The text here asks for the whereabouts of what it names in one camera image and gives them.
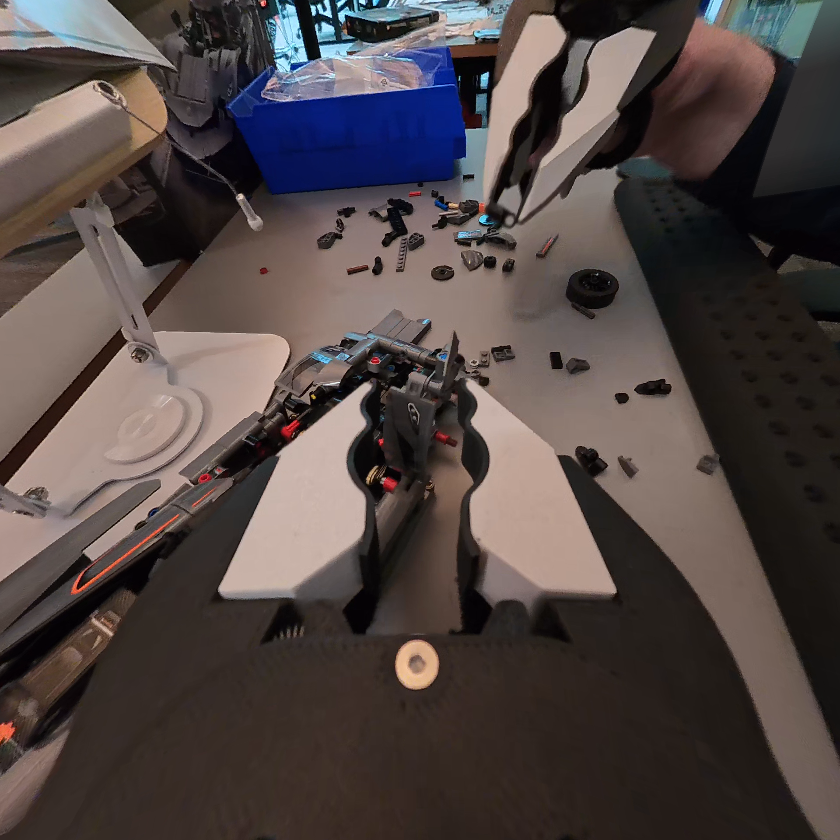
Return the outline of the blue plastic bin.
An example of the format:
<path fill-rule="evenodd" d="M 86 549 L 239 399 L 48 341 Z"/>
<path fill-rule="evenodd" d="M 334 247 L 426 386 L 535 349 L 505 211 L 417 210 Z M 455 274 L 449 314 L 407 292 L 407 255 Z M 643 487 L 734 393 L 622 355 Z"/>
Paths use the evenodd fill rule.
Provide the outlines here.
<path fill-rule="evenodd" d="M 279 102 L 265 70 L 227 106 L 271 194 L 446 181 L 466 157 L 466 126 L 448 47 L 408 52 L 433 85 Z"/>

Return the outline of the scattered dark lego pieces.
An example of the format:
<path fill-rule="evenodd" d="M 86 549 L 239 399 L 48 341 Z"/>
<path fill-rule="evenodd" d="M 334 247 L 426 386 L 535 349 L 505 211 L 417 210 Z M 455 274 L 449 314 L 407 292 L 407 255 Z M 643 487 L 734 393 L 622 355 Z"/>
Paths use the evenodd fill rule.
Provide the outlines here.
<path fill-rule="evenodd" d="M 449 182 L 376 187 L 354 193 L 301 241 L 307 267 L 347 281 L 423 276 L 517 277 L 551 260 L 563 236 L 557 224 L 514 224 L 490 210 L 475 166 Z"/>

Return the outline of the person's right forearm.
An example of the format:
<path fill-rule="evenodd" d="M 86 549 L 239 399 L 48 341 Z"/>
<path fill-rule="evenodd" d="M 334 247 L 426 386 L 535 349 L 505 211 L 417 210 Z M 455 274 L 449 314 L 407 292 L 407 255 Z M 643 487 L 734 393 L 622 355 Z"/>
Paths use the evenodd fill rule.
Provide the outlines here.
<path fill-rule="evenodd" d="M 771 49 L 770 90 L 741 139 L 703 184 L 703 203 L 727 214 L 743 213 L 753 198 L 770 142 L 781 118 L 798 61 Z"/>

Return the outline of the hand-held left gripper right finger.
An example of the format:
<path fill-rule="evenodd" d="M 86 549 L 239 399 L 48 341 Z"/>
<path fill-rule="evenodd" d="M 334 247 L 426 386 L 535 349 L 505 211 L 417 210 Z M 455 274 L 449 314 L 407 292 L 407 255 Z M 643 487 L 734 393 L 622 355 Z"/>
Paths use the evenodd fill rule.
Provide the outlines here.
<path fill-rule="evenodd" d="M 459 384 L 459 607 L 477 634 L 493 608 L 517 602 L 534 620 L 554 600 L 611 601 L 616 584 L 561 459 L 479 385 Z"/>

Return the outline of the black vertical pole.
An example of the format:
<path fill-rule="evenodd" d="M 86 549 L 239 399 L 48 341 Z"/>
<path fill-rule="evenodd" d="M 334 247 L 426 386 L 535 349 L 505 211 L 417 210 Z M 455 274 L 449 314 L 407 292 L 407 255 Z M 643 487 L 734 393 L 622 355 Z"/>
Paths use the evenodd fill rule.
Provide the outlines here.
<path fill-rule="evenodd" d="M 317 60 L 321 58 L 321 51 L 319 46 L 318 35 L 314 18 L 312 13 L 312 4 L 310 1 L 295 0 L 293 2 L 297 21 L 301 31 L 301 40 L 309 60 Z"/>

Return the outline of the black lego wheel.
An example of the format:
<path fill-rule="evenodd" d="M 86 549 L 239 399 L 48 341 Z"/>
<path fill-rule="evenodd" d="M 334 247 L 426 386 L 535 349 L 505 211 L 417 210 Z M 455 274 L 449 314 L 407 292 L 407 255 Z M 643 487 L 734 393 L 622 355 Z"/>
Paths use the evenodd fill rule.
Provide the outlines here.
<path fill-rule="evenodd" d="M 568 279 L 566 299 L 588 310 L 609 307 L 619 290 L 617 278 L 603 269 L 580 269 Z"/>

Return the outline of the clear plastic bags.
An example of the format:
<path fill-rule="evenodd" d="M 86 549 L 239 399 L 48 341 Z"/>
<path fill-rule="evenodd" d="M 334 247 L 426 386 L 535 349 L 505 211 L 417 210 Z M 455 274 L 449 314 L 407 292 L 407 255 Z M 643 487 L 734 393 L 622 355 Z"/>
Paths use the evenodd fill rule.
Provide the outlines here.
<path fill-rule="evenodd" d="M 275 70 L 261 97 L 287 103 L 429 88 L 435 73 L 446 66 L 446 48 L 443 28 L 419 29 L 352 55 L 312 59 L 296 69 Z"/>

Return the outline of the pile of small lego pieces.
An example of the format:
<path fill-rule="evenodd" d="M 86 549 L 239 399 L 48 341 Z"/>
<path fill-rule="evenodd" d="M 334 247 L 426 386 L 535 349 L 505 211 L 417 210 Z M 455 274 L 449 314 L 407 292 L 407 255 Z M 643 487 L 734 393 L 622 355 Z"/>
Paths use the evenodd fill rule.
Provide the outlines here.
<path fill-rule="evenodd" d="M 490 383 L 488 375 L 490 363 L 500 364 L 513 361 L 515 358 L 516 355 L 509 344 L 497 345 L 489 350 L 481 350 L 475 358 L 468 360 L 465 376 L 481 387 L 488 387 Z"/>

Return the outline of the grey lego car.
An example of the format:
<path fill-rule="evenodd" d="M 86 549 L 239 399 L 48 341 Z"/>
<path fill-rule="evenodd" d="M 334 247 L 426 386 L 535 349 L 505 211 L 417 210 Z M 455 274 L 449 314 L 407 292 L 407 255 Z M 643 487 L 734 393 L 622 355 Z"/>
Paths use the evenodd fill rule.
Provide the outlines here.
<path fill-rule="evenodd" d="M 263 411 L 201 453 L 180 486 L 101 552 L 89 553 L 151 499 L 159 481 L 139 482 L 30 551 L 2 579 L 2 776 L 49 773 L 96 663 L 157 568 L 258 467 L 268 465 L 270 477 L 284 447 L 367 382 L 380 393 L 367 403 L 373 444 L 355 460 L 375 502 L 381 590 L 396 545 L 434 493 L 431 447 L 457 445 L 438 418 L 469 380 L 466 365 L 455 333 L 430 350 L 347 332 L 285 371 Z M 370 624 L 378 597 L 361 592 L 342 607 L 353 629 Z"/>

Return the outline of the instruction booklet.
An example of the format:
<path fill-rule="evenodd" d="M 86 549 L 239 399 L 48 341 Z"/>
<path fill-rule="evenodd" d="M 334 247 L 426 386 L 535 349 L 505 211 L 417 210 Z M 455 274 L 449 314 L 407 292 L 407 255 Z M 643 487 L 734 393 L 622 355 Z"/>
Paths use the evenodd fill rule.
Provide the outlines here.
<path fill-rule="evenodd" d="M 1 124 L 99 72 L 175 66 L 107 1 L 1 2 Z"/>

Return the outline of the dark printed set box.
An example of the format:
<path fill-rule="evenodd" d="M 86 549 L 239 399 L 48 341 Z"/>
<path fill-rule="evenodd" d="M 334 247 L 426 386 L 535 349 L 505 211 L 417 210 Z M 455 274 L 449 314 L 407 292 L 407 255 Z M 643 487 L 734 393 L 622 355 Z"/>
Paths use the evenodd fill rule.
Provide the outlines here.
<path fill-rule="evenodd" d="M 229 111 L 264 70 L 275 67 L 267 2 L 189 2 L 173 12 L 153 68 L 167 109 L 165 141 L 148 174 L 162 202 L 163 230 L 184 259 L 199 256 L 250 198 L 262 175 Z"/>

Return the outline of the flat black box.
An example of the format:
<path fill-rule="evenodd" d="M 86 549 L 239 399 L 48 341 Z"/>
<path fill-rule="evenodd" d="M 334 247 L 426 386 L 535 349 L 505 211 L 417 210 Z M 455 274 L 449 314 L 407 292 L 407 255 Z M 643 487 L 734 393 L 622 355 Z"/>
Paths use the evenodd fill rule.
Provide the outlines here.
<path fill-rule="evenodd" d="M 365 44 L 398 39 L 440 22 L 440 13 L 424 7 L 377 7 L 347 12 L 346 34 Z"/>

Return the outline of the white book stand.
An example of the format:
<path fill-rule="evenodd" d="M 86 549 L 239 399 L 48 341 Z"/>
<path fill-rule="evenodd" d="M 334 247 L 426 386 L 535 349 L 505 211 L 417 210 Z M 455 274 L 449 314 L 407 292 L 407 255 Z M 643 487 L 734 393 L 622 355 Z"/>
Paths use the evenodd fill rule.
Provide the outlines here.
<path fill-rule="evenodd" d="M 65 532 L 142 479 L 160 481 L 151 497 L 160 503 L 181 469 L 266 403 L 288 361 L 275 334 L 152 330 L 149 271 L 101 192 L 164 131 L 165 104 L 144 70 L 81 83 L 2 127 L 2 253 L 63 213 L 85 247 L 2 316 L 2 444 L 37 397 L 69 383 L 83 344 L 116 329 L 124 340 L 2 480 L 4 542 Z"/>

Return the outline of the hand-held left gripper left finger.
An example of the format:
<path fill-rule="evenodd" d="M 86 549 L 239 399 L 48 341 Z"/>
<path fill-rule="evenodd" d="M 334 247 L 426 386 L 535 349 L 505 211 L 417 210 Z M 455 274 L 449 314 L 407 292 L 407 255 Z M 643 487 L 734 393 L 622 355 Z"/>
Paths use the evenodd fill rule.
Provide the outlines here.
<path fill-rule="evenodd" d="M 219 586 L 226 601 L 292 599 L 347 606 L 380 594 L 375 500 L 357 455 L 369 454 L 367 382 L 284 447 Z"/>

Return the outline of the person's right hand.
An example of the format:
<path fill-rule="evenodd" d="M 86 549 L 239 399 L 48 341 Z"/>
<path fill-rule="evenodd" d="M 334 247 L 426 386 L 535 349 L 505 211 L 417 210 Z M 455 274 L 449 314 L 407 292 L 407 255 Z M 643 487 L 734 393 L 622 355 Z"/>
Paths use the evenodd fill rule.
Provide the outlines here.
<path fill-rule="evenodd" d="M 775 71 L 767 49 L 697 18 L 674 68 L 652 91 L 650 121 L 636 154 L 680 180 L 705 180 L 758 115 Z"/>

